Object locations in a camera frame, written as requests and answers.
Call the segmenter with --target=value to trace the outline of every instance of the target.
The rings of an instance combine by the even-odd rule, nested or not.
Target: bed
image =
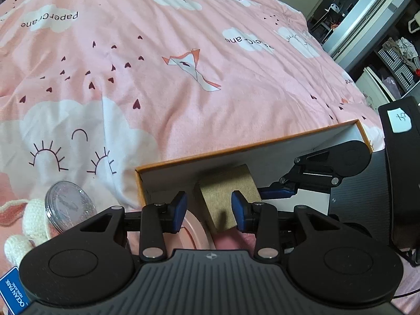
[[[134,167],[152,162],[354,119],[384,148],[363,94],[278,0],[6,0],[0,77],[2,245],[58,180],[133,210]]]

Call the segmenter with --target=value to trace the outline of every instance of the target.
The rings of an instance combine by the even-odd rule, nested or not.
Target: silver screw
[[[163,255],[163,250],[158,247],[148,247],[143,250],[143,256],[147,258],[158,258]]]
[[[258,250],[258,255],[261,258],[274,258],[277,257],[279,252],[276,249],[273,249],[272,247],[263,247],[262,249]]]

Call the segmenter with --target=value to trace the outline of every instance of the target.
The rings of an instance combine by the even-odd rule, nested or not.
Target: pink bedsheet
[[[353,119],[384,145],[354,82],[277,0],[7,0],[0,77],[0,206],[69,180],[99,210],[136,208],[136,166]],[[13,233],[19,221],[0,243]]]

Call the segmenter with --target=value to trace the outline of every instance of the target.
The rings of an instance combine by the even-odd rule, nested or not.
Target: white sticker
[[[388,110],[388,118],[394,133],[405,133],[411,129],[411,119],[401,108]]]

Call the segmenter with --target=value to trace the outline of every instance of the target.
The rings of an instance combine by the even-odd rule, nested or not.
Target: storage box
[[[188,209],[203,222],[201,205],[193,188],[203,176],[224,167],[246,164],[255,185],[269,186],[293,166],[293,159],[346,141],[369,140],[358,120],[247,146],[224,149],[183,159],[136,168],[138,197],[142,206],[170,202],[178,191],[188,195]]]

